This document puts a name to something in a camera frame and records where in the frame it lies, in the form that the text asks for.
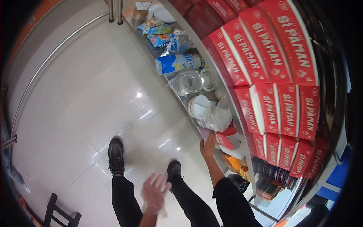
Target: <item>clear plastic glove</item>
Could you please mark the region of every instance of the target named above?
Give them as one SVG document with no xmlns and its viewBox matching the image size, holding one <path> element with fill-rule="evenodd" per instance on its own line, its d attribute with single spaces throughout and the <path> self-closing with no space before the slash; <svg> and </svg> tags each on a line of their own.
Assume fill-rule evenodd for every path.
<svg viewBox="0 0 363 227">
<path fill-rule="evenodd" d="M 171 183 L 166 183 L 167 178 L 159 174 L 154 181 L 155 173 L 144 183 L 141 196 L 144 199 L 143 213 L 162 214 L 167 216 L 164 209 L 164 197 L 171 188 Z"/>
</svg>

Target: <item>hand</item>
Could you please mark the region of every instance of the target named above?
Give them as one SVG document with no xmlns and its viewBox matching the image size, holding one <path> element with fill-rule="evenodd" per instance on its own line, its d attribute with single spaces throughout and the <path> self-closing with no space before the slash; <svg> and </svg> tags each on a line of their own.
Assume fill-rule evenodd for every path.
<svg viewBox="0 0 363 227">
<path fill-rule="evenodd" d="M 209 137 L 204 144 L 204 139 L 200 141 L 200 153 L 202 154 L 204 160 L 208 160 L 213 158 L 214 154 L 214 146 L 216 144 L 216 135 L 213 131 L 209 132 Z"/>
<path fill-rule="evenodd" d="M 171 188 L 171 183 L 166 183 L 166 177 L 161 174 L 151 184 L 154 177 L 155 173 L 145 181 L 142 188 L 142 197 L 146 203 L 145 213 L 148 214 L 158 214 L 159 210 L 164 207 L 164 197 Z"/>
</svg>

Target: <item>person's leg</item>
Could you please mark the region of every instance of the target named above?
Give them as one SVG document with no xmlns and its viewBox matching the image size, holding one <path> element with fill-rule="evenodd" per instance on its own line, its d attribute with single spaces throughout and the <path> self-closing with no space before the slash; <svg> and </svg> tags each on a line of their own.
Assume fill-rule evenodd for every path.
<svg viewBox="0 0 363 227">
<path fill-rule="evenodd" d="M 168 166 L 168 182 L 172 183 L 174 193 L 192 227 L 220 227 L 211 208 L 180 177 L 180 162 L 172 161 Z"/>
<path fill-rule="evenodd" d="M 112 139 L 109 145 L 109 163 L 112 173 L 112 206 L 121 227 L 138 227 L 142 218 L 141 209 L 134 197 L 134 184 L 124 176 L 123 145 Z"/>
</svg>

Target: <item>cardboard box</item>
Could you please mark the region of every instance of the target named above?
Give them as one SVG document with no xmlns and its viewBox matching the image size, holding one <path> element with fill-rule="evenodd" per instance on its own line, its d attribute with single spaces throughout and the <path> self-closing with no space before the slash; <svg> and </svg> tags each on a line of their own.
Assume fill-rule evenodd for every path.
<svg viewBox="0 0 363 227">
<path fill-rule="evenodd" d="M 218 13 L 218 15 L 228 23 L 231 20 L 237 18 L 236 13 L 224 0 L 206 0 L 211 7 Z"/>
<path fill-rule="evenodd" d="M 291 0 L 266 0 L 259 6 L 267 13 L 278 32 L 294 83 L 319 86 L 313 46 L 295 5 Z"/>
<path fill-rule="evenodd" d="M 235 11 L 236 14 L 250 8 L 246 0 L 225 0 L 227 4 Z"/>
<path fill-rule="evenodd" d="M 255 6 L 239 14 L 265 63 L 271 83 L 292 83 L 284 50 L 268 19 Z"/>
<path fill-rule="evenodd" d="M 310 141 L 304 139 L 299 141 L 296 156 L 290 170 L 292 177 L 300 178 L 302 176 L 313 154 L 313 150 L 314 146 Z"/>
<path fill-rule="evenodd" d="M 260 135 L 265 134 L 264 119 L 256 86 L 236 87 L 234 88 L 234 91 L 240 102 L 248 130 L 251 133 L 259 133 Z"/>
<path fill-rule="evenodd" d="M 290 191 L 292 191 L 297 183 L 297 178 L 295 177 L 290 177 L 290 182 L 289 182 L 289 186 L 287 187 L 287 189 L 289 189 Z"/>
<path fill-rule="evenodd" d="M 265 131 L 268 133 L 281 133 L 280 104 L 278 94 L 274 94 L 273 85 L 256 84 L 256 89 L 260 98 Z"/>
<path fill-rule="evenodd" d="M 319 118 L 319 87 L 299 86 L 300 130 L 299 138 L 314 140 Z"/>
<path fill-rule="evenodd" d="M 248 85 L 240 66 L 238 65 L 236 59 L 234 58 L 221 29 L 217 29 L 210 35 L 208 35 L 210 40 L 213 42 L 219 56 L 222 58 L 225 67 L 231 77 L 235 86 Z"/>
<path fill-rule="evenodd" d="M 269 83 L 262 57 L 240 18 L 230 21 L 221 29 L 245 77 L 250 79 L 250 84 Z"/>
<path fill-rule="evenodd" d="M 282 135 L 279 167 L 286 169 L 287 171 L 290 170 L 298 145 L 299 142 L 295 137 Z"/>
<path fill-rule="evenodd" d="M 294 84 L 273 84 L 279 100 L 281 134 L 298 137 L 300 124 L 299 87 Z"/>
<path fill-rule="evenodd" d="M 267 153 L 267 163 L 278 166 L 281 152 L 281 138 L 278 134 L 266 133 L 264 135 L 264 147 Z"/>
<path fill-rule="evenodd" d="M 329 151 L 329 141 L 323 138 L 318 137 L 315 140 L 315 148 L 313 154 L 310 158 L 310 161 L 305 169 L 303 177 L 308 179 L 312 179 L 318 173 L 319 169 L 324 163 L 326 154 Z"/>
<path fill-rule="evenodd" d="M 257 150 L 257 157 L 267 161 L 267 154 L 264 148 L 264 135 L 253 134 L 253 138 Z"/>
</svg>

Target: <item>black sneaker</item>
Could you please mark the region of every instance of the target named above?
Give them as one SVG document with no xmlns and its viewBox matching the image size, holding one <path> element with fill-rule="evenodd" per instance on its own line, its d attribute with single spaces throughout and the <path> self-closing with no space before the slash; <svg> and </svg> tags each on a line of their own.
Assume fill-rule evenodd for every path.
<svg viewBox="0 0 363 227">
<path fill-rule="evenodd" d="M 172 183 L 172 181 L 173 181 L 173 179 L 175 177 L 181 177 L 181 175 L 182 175 L 182 165 L 180 164 L 179 161 L 173 160 L 173 161 L 171 161 L 169 163 L 167 172 L 168 172 L 168 180 L 167 181 Z"/>
<path fill-rule="evenodd" d="M 120 139 L 114 138 L 109 145 L 109 169 L 112 176 L 125 173 L 125 165 L 123 163 L 123 145 Z"/>
</svg>

